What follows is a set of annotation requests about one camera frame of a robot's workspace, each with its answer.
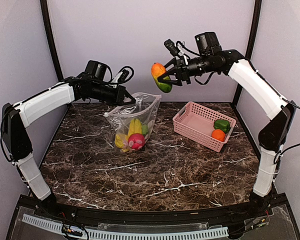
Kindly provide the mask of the orange green toy mango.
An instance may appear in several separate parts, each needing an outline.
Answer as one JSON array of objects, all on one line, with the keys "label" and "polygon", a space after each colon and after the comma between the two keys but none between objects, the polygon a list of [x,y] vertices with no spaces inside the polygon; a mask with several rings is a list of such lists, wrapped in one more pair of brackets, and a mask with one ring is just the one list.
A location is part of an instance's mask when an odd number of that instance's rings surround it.
[{"label": "orange green toy mango", "polygon": [[172,90],[172,85],[168,83],[162,83],[158,81],[158,77],[163,75],[166,72],[166,68],[161,63],[154,63],[151,67],[151,75],[155,81],[155,84],[157,87],[163,92],[163,93],[169,93]]}]

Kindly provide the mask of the clear zip top bag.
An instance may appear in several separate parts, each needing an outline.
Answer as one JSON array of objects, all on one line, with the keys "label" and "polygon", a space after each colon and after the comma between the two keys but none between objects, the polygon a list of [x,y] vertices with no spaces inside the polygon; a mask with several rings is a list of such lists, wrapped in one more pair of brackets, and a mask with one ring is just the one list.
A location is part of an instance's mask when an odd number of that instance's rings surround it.
[{"label": "clear zip top bag", "polygon": [[155,125],[161,95],[144,92],[132,94],[135,103],[117,106],[104,113],[115,131],[114,149],[121,153],[135,152],[150,139]]}]

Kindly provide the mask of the yellow toy banana bunch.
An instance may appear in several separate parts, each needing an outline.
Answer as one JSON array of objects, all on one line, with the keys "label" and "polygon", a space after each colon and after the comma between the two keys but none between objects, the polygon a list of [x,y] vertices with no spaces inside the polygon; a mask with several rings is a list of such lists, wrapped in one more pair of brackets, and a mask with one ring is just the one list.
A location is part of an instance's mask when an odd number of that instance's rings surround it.
[{"label": "yellow toy banana bunch", "polygon": [[132,134],[142,134],[142,123],[137,118],[133,118],[129,124],[128,137]]}]

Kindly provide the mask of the green toy watermelon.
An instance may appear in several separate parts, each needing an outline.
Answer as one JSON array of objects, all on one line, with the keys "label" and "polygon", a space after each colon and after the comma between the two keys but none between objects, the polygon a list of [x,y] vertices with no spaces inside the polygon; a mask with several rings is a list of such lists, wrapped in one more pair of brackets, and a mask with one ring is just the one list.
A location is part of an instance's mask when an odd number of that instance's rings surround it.
[{"label": "green toy watermelon", "polygon": [[143,124],[143,125],[142,125],[142,135],[143,135],[143,136],[146,136],[146,135],[148,135],[148,134],[149,134],[149,127],[148,127],[147,124]]}]

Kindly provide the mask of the yellow toy pear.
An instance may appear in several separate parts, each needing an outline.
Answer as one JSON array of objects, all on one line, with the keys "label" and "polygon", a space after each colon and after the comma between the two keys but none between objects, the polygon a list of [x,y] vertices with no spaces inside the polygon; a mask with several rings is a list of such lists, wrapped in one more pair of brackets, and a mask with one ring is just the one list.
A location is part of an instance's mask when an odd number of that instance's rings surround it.
[{"label": "yellow toy pear", "polygon": [[126,134],[117,133],[115,135],[114,144],[119,149],[126,149],[128,146],[128,136]]}]

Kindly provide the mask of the red toy apple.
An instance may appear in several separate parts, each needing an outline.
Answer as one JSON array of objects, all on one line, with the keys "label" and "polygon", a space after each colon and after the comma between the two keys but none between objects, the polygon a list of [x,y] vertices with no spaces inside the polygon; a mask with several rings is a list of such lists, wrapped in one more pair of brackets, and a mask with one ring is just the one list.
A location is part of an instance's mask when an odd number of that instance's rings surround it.
[{"label": "red toy apple", "polygon": [[134,133],[128,138],[128,146],[133,150],[141,149],[145,142],[145,137],[141,133]]}]

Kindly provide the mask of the pink plastic basket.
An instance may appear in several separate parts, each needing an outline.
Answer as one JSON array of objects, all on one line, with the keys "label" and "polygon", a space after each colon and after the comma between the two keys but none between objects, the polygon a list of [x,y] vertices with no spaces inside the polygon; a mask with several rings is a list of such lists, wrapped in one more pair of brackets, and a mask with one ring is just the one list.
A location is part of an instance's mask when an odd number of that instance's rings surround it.
[{"label": "pink plastic basket", "polygon": [[[215,152],[220,152],[226,144],[236,125],[236,120],[227,115],[219,113],[198,103],[189,101],[173,117],[173,129],[176,133],[193,140]],[[216,120],[226,120],[229,122],[229,132],[225,134],[225,139],[219,141],[212,137],[215,130]]]}]

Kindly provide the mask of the green toy pepper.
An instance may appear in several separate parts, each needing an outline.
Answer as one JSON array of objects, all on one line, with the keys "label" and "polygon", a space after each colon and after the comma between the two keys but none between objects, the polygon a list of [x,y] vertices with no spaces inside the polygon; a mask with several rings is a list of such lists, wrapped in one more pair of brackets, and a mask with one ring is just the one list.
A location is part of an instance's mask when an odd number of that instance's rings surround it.
[{"label": "green toy pepper", "polygon": [[225,119],[215,120],[214,123],[213,123],[213,127],[214,127],[215,130],[221,130],[225,134],[227,134],[231,129],[230,122],[228,120],[225,120]]}]

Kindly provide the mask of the orange toy orange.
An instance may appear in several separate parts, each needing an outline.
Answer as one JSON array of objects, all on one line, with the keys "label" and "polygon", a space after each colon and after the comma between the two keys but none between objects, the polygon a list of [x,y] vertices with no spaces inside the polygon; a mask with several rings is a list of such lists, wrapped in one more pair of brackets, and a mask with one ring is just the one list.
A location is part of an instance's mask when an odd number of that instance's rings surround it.
[{"label": "orange toy orange", "polygon": [[220,142],[224,142],[226,139],[226,134],[221,130],[221,129],[215,129],[212,133],[211,133],[211,137],[220,141]]}]

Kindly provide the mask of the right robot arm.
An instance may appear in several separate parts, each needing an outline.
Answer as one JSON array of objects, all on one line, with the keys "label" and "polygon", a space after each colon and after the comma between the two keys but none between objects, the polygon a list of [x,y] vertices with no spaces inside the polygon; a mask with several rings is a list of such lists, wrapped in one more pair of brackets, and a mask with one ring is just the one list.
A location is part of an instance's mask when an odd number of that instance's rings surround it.
[{"label": "right robot arm", "polygon": [[184,45],[171,39],[164,42],[173,59],[165,64],[167,72],[158,76],[160,83],[182,86],[191,83],[191,77],[205,73],[224,74],[241,85],[261,106],[269,123],[259,132],[260,164],[253,194],[267,196],[275,179],[281,156],[286,152],[284,144],[296,110],[293,101],[280,94],[253,66],[251,61],[235,49],[223,50],[215,32],[196,35],[198,48],[195,58],[182,54]]}]

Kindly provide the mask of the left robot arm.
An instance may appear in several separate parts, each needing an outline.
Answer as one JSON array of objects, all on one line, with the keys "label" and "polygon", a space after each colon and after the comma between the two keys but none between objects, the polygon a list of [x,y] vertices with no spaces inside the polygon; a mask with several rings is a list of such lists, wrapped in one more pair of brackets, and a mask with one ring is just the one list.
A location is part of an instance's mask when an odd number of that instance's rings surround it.
[{"label": "left robot arm", "polygon": [[33,147],[27,128],[39,118],[78,100],[95,99],[109,106],[134,104],[135,98],[124,86],[133,76],[134,69],[122,67],[109,81],[104,77],[110,67],[89,60],[83,72],[15,104],[2,107],[0,146],[6,160],[16,166],[21,179],[41,203],[41,210],[50,218],[61,213],[54,194],[45,182],[33,155]]}]

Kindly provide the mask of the right black frame post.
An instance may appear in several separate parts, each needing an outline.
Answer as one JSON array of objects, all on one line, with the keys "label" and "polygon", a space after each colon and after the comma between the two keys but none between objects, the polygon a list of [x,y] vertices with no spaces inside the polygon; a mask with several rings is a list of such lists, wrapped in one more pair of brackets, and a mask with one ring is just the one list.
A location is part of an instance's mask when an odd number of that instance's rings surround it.
[{"label": "right black frame post", "polygon": [[[255,41],[256,41],[256,36],[257,36],[257,31],[258,31],[258,25],[259,25],[259,20],[260,20],[260,14],[261,14],[261,8],[262,8],[262,0],[255,0],[254,1],[254,9],[253,9],[253,16],[252,16],[252,21],[251,21],[251,28],[249,32],[249,38],[248,38],[248,43],[247,43],[247,48],[245,51],[245,57],[248,58],[249,60],[252,57],[254,46],[255,46]],[[236,107],[238,105],[238,102],[241,97],[243,87],[238,83],[235,94],[232,100],[232,104]]]}]

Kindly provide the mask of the black frame post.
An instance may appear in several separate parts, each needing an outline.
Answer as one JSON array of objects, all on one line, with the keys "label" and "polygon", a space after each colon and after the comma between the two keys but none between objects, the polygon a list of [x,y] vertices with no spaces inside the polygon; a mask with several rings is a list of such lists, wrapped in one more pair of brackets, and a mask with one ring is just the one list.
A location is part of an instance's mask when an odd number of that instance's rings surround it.
[{"label": "black frame post", "polygon": [[[249,60],[252,57],[254,46],[255,46],[255,41],[256,41],[256,36],[257,36],[257,31],[258,31],[258,25],[259,25],[259,20],[260,20],[260,14],[261,14],[261,8],[262,8],[262,0],[255,0],[254,1],[254,9],[253,9],[253,16],[252,16],[252,21],[251,21],[251,28],[249,32],[249,38],[248,38],[248,43],[247,43],[247,48],[245,51],[245,57],[248,58]],[[235,94],[232,100],[232,104],[236,107],[238,105],[238,102],[241,97],[243,87],[238,83]]]},{"label": "black frame post", "polygon": [[59,61],[59,57],[58,57],[58,53],[57,53],[57,49],[56,49],[56,45],[55,45],[52,24],[51,24],[51,19],[50,19],[50,13],[49,13],[49,7],[48,7],[48,1],[40,0],[40,8],[41,8],[41,14],[42,14],[45,35],[46,35],[54,71],[55,71],[58,81],[61,81],[64,78],[64,76],[63,76],[63,72],[61,69],[61,65],[60,65],[60,61]]}]

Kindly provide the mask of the left black frame post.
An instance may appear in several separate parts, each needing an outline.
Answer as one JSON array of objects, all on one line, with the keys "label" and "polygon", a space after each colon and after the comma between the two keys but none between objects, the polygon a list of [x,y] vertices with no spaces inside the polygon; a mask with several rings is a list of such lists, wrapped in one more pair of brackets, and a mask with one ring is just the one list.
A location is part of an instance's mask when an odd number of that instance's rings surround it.
[{"label": "left black frame post", "polygon": [[60,65],[60,61],[59,61],[59,57],[58,57],[58,53],[57,53],[57,49],[56,49],[56,45],[55,45],[52,24],[51,24],[51,19],[50,19],[50,13],[49,13],[49,7],[48,7],[48,1],[40,0],[40,8],[41,8],[41,14],[42,14],[45,35],[46,35],[54,71],[55,71],[58,81],[61,81],[64,78],[64,76],[63,76],[63,72],[61,69],[61,65]]}]

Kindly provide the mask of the black front rail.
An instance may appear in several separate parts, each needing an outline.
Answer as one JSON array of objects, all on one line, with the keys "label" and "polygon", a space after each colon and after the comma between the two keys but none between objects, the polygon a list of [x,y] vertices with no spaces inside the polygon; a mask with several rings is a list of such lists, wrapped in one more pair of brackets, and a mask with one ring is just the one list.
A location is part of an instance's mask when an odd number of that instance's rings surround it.
[{"label": "black front rail", "polygon": [[292,231],[292,234],[300,239],[300,231],[293,215],[290,203],[284,193],[275,194],[268,201],[268,206],[260,208],[254,215],[248,213],[251,206],[249,202],[229,206],[213,207],[206,209],[182,210],[182,211],[119,211],[102,210],[88,207],[55,202],[51,210],[41,207],[38,201],[30,196],[20,195],[15,207],[15,212],[25,207],[41,217],[61,218],[70,223],[79,225],[97,226],[97,224],[119,225],[181,225],[208,223],[211,226],[218,224],[230,228],[230,234],[242,234],[252,224],[252,220],[268,216],[270,229],[267,234],[279,236]]}]

